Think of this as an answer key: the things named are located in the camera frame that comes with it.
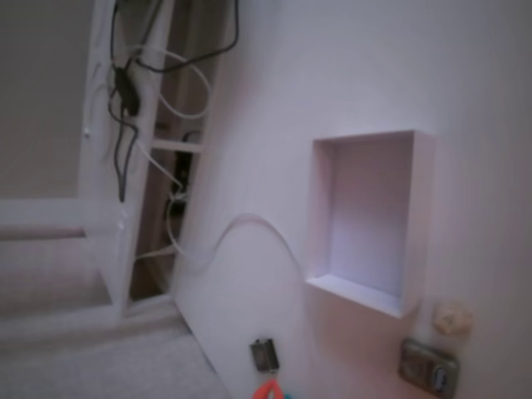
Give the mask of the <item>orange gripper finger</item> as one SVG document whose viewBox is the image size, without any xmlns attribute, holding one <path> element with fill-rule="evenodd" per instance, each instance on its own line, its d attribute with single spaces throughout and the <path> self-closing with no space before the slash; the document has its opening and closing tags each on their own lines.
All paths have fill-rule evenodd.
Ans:
<svg viewBox="0 0 532 399">
<path fill-rule="evenodd" d="M 252 399 L 283 399 L 283 391 L 276 379 L 269 379 L 259 386 Z"/>
</svg>

